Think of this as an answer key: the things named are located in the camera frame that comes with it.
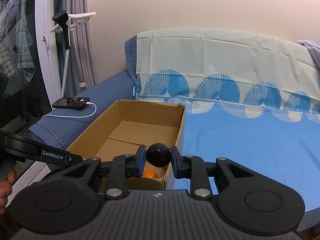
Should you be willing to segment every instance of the white charging cable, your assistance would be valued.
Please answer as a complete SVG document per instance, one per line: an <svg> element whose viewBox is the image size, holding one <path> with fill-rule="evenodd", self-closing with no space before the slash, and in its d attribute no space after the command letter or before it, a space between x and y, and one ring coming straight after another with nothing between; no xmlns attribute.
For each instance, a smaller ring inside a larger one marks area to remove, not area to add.
<svg viewBox="0 0 320 240"><path fill-rule="evenodd" d="M93 116L97 112L97 106L95 105L95 103L91 103L91 102L86 102L86 104L87 105L94 105L94 107L95 107L94 112L92 114L90 114L90 115L86 115L86 116L62 116L62 115L46 114L42 118L44 118L45 116L62 117L62 118L86 118L86 117Z"/></svg>

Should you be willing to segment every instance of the hanging clothes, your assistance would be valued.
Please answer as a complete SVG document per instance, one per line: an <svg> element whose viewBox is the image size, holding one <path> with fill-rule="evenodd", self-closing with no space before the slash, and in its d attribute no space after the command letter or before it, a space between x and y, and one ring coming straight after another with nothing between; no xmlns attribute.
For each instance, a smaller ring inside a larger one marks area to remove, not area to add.
<svg viewBox="0 0 320 240"><path fill-rule="evenodd" d="M11 43L8 40L8 31L14 25L19 12L20 0L5 0L1 4L0 11L0 64L3 65L1 72L5 73L9 78L15 72L15 66L13 63Z"/></svg>
<svg viewBox="0 0 320 240"><path fill-rule="evenodd" d="M33 43L31 34L28 31L27 18L25 14L25 1L21 0L20 14L17 16L16 43L18 53L18 69L23 69L26 85L30 83L36 72L30 46Z"/></svg>

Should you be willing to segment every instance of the circular pad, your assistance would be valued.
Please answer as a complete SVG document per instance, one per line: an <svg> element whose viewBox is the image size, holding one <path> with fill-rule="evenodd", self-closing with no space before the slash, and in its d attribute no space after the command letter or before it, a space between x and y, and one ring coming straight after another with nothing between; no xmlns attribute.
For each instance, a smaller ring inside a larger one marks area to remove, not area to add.
<svg viewBox="0 0 320 240"><path fill-rule="evenodd" d="M217 208L232 226L255 235L295 230L305 211L301 196L270 179L237 179L218 196Z"/></svg>
<svg viewBox="0 0 320 240"><path fill-rule="evenodd" d="M36 207L48 212L65 209L71 202L72 196L68 192L62 190L45 191L35 198Z"/></svg>
<svg viewBox="0 0 320 240"><path fill-rule="evenodd" d="M267 190L256 190L245 196L248 207L261 212L271 212L282 205L282 199L273 192Z"/></svg>
<svg viewBox="0 0 320 240"><path fill-rule="evenodd" d="M11 202L18 224L41 234L58 234L88 223L98 212L98 194L81 180L42 180L20 191Z"/></svg>

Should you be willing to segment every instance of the glass door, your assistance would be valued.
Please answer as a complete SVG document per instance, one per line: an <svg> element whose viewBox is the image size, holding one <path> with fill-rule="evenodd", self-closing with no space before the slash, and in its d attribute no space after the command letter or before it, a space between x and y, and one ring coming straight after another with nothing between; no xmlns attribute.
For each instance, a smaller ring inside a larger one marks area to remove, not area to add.
<svg viewBox="0 0 320 240"><path fill-rule="evenodd" d="M31 138L28 128L50 111L37 49L35 0L0 0L0 128ZM31 163L18 163L18 176Z"/></svg>

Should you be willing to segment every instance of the smartphone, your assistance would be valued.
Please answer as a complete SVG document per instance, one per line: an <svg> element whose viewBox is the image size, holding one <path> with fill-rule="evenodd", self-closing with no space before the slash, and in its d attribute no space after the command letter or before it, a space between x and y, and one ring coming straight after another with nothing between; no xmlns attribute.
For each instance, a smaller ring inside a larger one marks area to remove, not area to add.
<svg viewBox="0 0 320 240"><path fill-rule="evenodd" d="M60 98L52 104L52 108L81 109L90 98Z"/></svg>

